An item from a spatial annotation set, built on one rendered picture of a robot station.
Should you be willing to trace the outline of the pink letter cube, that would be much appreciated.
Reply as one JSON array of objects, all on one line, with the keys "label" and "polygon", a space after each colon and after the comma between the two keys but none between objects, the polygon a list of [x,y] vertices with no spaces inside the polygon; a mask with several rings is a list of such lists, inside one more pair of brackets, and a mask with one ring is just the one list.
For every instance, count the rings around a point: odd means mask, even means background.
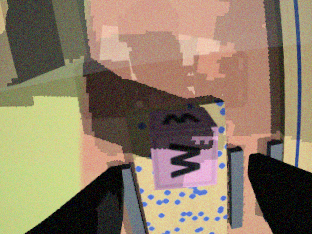
[{"label": "pink letter cube", "polygon": [[155,190],[217,185],[219,125],[204,108],[149,110]]}]

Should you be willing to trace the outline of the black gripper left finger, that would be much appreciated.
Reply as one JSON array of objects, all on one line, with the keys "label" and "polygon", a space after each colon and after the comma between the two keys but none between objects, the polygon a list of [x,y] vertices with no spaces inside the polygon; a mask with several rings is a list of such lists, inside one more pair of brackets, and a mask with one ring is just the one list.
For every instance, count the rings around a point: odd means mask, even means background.
[{"label": "black gripper left finger", "polygon": [[124,190],[120,166],[111,166],[24,234],[121,234]]}]

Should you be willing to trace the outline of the tan strip with blue dots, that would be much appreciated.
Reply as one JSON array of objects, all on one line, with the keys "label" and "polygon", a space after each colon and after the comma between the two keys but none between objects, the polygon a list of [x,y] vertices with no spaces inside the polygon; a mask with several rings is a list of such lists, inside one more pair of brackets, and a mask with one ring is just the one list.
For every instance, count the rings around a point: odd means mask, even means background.
[{"label": "tan strip with blue dots", "polygon": [[227,234],[227,142],[224,101],[197,102],[151,110],[204,108],[219,125],[217,185],[155,190],[149,110],[125,113],[129,141],[149,234]]}]

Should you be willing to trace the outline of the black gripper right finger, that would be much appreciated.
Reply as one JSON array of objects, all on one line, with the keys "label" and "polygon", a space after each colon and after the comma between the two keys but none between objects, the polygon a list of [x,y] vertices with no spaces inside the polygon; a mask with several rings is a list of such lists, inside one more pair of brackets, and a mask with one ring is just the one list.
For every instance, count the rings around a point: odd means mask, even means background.
[{"label": "black gripper right finger", "polygon": [[251,153],[248,177],[272,234],[312,234],[312,172]]}]

